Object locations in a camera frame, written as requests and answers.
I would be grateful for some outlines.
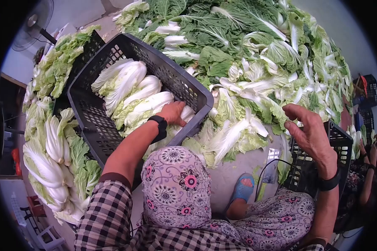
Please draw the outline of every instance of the floral pants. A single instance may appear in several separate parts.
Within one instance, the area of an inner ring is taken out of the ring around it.
[[[184,147],[151,153],[141,178],[144,223],[227,234],[254,250],[290,247],[307,234],[314,216],[311,196],[282,189],[276,196],[250,205],[245,217],[233,224],[211,219],[211,176],[201,160]]]

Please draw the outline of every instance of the smartwatch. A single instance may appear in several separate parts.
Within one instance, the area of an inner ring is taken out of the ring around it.
[[[337,173],[331,179],[325,180],[318,177],[318,188],[320,189],[320,191],[329,191],[331,189],[334,189],[338,185],[340,178],[341,174],[339,172],[339,168],[337,168]]]
[[[166,127],[168,126],[168,123],[166,122],[164,118],[158,115],[151,116],[147,121],[150,121],[150,120],[154,120],[158,122],[158,135],[151,142],[151,144],[153,144],[166,138]]]

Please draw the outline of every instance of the blue slipper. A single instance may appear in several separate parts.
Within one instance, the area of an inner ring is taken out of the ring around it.
[[[249,186],[245,186],[243,185],[240,181],[242,179],[250,179],[251,180],[251,183],[253,184],[252,187],[249,187]],[[242,198],[246,201],[248,201],[248,199],[250,198],[250,195],[253,193],[253,190],[254,190],[254,178],[251,174],[249,173],[243,173],[239,179],[237,180],[236,182],[236,185],[235,185],[235,189],[233,191],[233,194],[230,198],[230,201],[229,203],[227,204],[226,208],[225,208],[225,214],[226,214],[226,211],[228,210],[228,208],[230,207],[230,204],[236,199],[236,198]]]

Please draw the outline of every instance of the checkered shirt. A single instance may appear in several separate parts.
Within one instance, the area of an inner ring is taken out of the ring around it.
[[[118,181],[98,183],[75,235],[76,250],[252,250],[236,239],[210,231],[141,225],[130,236],[133,200]],[[310,245],[302,251],[323,251]]]

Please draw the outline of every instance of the hand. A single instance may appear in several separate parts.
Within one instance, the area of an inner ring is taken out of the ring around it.
[[[337,153],[330,146],[321,117],[296,104],[287,104],[282,109],[290,120],[297,119],[303,123],[303,131],[291,121],[285,122],[285,128],[299,147],[318,163],[319,176],[322,179],[333,178],[337,173]]]
[[[365,154],[366,153],[366,149],[364,149],[364,145],[363,145],[363,140],[360,139],[360,143],[359,143],[359,148],[360,148],[360,154]]]
[[[175,101],[169,104],[165,104],[161,112],[156,115],[161,116],[170,125],[176,124],[184,127],[187,123],[180,117],[183,108],[186,106],[184,102]]]

